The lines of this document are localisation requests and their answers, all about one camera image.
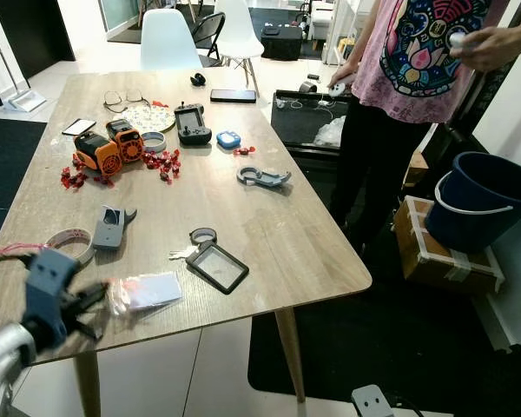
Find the person's right hand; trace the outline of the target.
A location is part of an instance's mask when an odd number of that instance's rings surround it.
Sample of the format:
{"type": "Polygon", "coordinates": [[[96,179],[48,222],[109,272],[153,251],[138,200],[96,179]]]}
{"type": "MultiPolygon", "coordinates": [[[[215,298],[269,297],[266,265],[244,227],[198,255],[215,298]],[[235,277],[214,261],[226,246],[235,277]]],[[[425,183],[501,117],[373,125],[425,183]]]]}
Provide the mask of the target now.
{"type": "Polygon", "coordinates": [[[357,71],[359,71],[359,64],[355,61],[347,61],[341,64],[334,72],[331,81],[329,81],[329,91],[333,95],[343,94],[343,92],[351,86],[357,71]]]}

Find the person's left hand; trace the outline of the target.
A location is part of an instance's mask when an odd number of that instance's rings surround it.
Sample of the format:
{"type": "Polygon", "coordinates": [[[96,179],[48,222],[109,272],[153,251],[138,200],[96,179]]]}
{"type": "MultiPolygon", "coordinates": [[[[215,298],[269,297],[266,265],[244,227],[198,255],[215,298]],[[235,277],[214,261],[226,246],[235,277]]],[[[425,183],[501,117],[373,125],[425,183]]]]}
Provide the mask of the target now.
{"type": "Polygon", "coordinates": [[[463,48],[451,50],[451,57],[475,71],[499,69],[521,55],[521,23],[515,27],[490,27],[464,36],[463,48]]]}

